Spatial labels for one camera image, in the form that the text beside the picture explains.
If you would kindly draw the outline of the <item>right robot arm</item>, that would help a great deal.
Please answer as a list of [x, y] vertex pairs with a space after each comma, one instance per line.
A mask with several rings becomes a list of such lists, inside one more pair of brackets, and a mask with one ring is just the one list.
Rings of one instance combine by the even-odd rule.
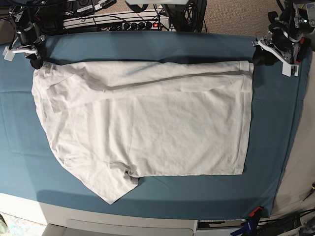
[[43, 65], [43, 51], [45, 36], [39, 34], [34, 23], [34, 11], [26, 7], [13, 7], [6, 19], [14, 30], [13, 40], [3, 51], [3, 57], [7, 61], [13, 61], [16, 54], [24, 54], [30, 60], [34, 69], [40, 69]]

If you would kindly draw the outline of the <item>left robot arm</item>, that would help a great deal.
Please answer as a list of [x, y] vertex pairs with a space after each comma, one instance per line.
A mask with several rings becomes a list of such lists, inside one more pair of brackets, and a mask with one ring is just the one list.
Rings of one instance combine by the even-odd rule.
[[315, 2], [313, 0], [285, 0], [277, 4], [281, 14], [268, 12], [268, 32], [252, 42], [255, 66], [272, 66], [280, 61], [282, 74], [298, 76], [299, 65], [311, 46], [307, 35], [315, 32]]

